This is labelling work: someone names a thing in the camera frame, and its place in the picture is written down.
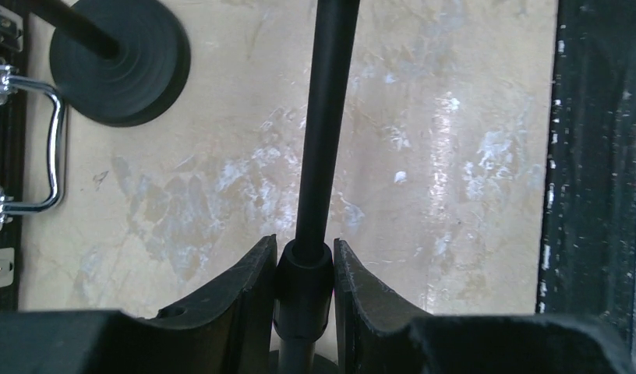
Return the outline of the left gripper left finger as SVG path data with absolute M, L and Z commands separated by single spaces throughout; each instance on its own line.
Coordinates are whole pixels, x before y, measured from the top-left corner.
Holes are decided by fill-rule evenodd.
M 0 312 L 0 373 L 266 373 L 277 241 L 152 319 L 118 310 Z

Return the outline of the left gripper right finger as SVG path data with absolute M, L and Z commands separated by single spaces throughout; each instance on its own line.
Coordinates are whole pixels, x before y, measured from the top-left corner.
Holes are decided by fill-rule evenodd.
M 435 316 L 334 243 L 342 373 L 632 373 L 624 342 L 587 316 Z

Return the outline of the black shock-mount microphone stand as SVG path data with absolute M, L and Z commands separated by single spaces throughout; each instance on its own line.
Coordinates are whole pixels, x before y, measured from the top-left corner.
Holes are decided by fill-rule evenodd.
M 315 365 L 314 358 L 334 289 L 332 252 L 324 238 L 359 5 L 319 1 L 316 7 L 295 237 L 284 247 L 274 278 L 278 373 L 336 370 L 333 364 Z

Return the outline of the black clip microphone stand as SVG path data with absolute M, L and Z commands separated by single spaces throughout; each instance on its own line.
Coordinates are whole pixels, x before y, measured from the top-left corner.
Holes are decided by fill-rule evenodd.
M 154 0 L 29 1 L 54 27 L 52 78 L 84 117 L 115 128 L 150 122 L 179 98 L 189 78 L 185 28 Z

